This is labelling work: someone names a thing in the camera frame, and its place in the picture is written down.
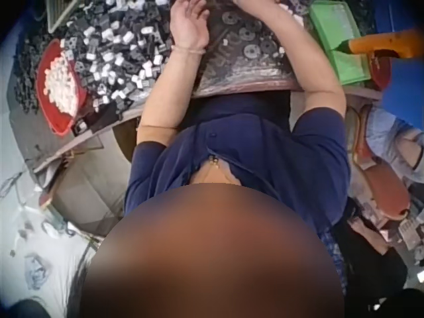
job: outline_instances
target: metal washer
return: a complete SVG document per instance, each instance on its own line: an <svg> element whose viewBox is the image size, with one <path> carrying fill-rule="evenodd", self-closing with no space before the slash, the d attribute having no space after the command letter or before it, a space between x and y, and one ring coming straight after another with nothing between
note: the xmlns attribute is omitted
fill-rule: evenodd
<svg viewBox="0 0 424 318"><path fill-rule="evenodd" d="M241 28L238 30L238 35L243 41L253 41L256 37L255 32L249 31L247 28Z"/></svg>
<svg viewBox="0 0 424 318"><path fill-rule="evenodd" d="M260 48L256 44L246 45L243 49L243 54L251 60L255 60L260 57Z"/></svg>
<svg viewBox="0 0 424 318"><path fill-rule="evenodd" d="M265 39L260 43L260 49L263 53L272 55L278 51L278 45L273 40Z"/></svg>
<svg viewBox="0 0 424 318"><path fill-rule="evenodd" d="M259 32L262 29L262 22L259 20L250 19L244 22L244 25L250 32Z"/></svg>
<svg viewBox="0 0 424 318"><path fill-rule="evenodd" d="M234 11L227 11L223 13L222 20L226 25L235 25L239 21L239 15Z"/></svg>

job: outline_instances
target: orange tool handle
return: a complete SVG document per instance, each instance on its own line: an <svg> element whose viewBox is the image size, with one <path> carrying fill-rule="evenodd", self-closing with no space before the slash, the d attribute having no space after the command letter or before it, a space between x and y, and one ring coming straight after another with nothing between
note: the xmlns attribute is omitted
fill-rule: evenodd
<svg viewBox="0 0 424 318"><path fill-rule="evenodd" d="M393 51L400 58L417 58L424 56L424 37L415 29L371 34L349 40L349 49L352 54Z"/></svg>

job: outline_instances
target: bracelet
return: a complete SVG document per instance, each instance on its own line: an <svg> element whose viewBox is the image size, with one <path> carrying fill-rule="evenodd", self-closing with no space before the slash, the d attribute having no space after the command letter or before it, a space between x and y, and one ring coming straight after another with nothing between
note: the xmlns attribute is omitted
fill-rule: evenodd
<svg viewBox="0 0 424 318"><path fill-rule="evenodd" d="M192 53L192 54L200 54L200 55L204 55L204 53L206 53L206 50L191 50L189 48L182 48L181 46L178 45L173 45L171 46L171 49L173 51L180 51L180 52L188 52L188 53Z"/></svg>

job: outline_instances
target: blue sleeve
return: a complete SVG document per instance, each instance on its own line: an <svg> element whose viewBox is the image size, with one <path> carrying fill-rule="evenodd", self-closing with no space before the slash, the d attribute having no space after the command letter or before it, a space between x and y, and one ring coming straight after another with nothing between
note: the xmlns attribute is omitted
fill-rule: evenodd
<svg viewBox="0 0 424 318"><path fill-rule="evenodd" d="M148 189L153 167L165 146L159 142L142 142L132 156L130 180L125 194L124 215L148 199Z"/></svg>
<svg viewBox="0 0 424 318"><path fill-rule="evenodd" d="M312 149L316 160L324 163L325 171L322 174L331 189L334 208L338 207L343 212L350 184L345 121L333 109L313 109L299 118L292 135L298 142Z"/></svg>

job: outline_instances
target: green tray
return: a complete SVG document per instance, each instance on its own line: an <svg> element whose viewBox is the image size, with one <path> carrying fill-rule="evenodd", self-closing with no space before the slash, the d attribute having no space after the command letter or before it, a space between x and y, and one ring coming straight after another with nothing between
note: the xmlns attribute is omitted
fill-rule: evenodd
<svg viewBox="0 0 424 318"><path fill-rule="evenodd" d="M369 80L371 75L365 54L352 55L334 50L344 40L360 37L347 3L316 0L311 6L310 16L340 82L345 85Z"/></svg>

